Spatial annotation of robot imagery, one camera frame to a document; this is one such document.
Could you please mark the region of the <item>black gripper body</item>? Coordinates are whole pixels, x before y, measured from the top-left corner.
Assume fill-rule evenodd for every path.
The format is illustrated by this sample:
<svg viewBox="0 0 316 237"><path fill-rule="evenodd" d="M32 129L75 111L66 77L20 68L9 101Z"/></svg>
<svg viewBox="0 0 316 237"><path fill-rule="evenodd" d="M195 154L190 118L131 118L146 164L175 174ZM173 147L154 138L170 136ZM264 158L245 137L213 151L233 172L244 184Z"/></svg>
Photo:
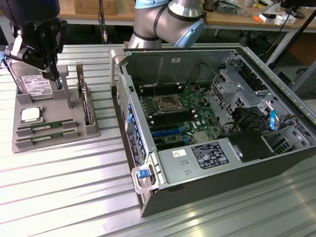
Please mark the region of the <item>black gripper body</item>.
<svg viewBox="0 0 316 237"><path fill-rule="evenodd" d="M27 46L37 53L50 54L63 51L67 21L54 18L42 22L28 22L22 27L10 24L15 38L21 36L22 45Z"/></svg>

